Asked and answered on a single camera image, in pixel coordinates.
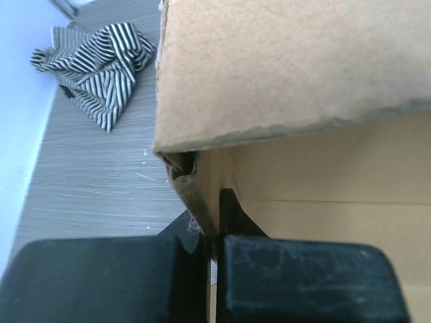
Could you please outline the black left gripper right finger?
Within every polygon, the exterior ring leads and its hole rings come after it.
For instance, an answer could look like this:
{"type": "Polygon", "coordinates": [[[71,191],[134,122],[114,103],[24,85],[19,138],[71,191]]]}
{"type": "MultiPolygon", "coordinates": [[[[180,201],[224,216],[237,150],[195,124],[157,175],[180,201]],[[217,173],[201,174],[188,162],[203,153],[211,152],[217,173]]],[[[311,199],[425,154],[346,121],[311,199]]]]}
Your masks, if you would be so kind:
{"type": "Polygon", "coordinates": [[[409,322],[387,256],[366,244],[270,238],[220,192],[217,322],[409,322]]]}

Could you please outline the cardboard box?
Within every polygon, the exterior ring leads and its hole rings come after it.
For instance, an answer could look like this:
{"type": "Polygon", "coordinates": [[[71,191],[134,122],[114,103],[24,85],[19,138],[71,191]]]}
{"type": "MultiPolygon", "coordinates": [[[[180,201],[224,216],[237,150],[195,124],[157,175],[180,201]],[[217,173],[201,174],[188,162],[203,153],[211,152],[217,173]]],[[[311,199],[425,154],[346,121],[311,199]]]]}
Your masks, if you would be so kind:
{"type": "Polygon", "coordinates": [[[362,242],[430,321],[430,2],[162,1],[153,151],[203,233],[362,242]]]}

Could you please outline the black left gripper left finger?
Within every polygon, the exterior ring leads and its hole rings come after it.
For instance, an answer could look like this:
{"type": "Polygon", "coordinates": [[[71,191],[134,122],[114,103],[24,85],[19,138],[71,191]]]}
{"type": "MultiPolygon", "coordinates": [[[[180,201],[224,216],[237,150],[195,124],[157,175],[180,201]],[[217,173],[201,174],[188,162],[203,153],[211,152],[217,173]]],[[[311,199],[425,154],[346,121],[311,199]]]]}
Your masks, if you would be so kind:
{"type": "Polygon", "coordinates": [[[1,280],[1,321],[208,321],[209,252],[190,218],[155,236],[26,244],[1,280]]]}

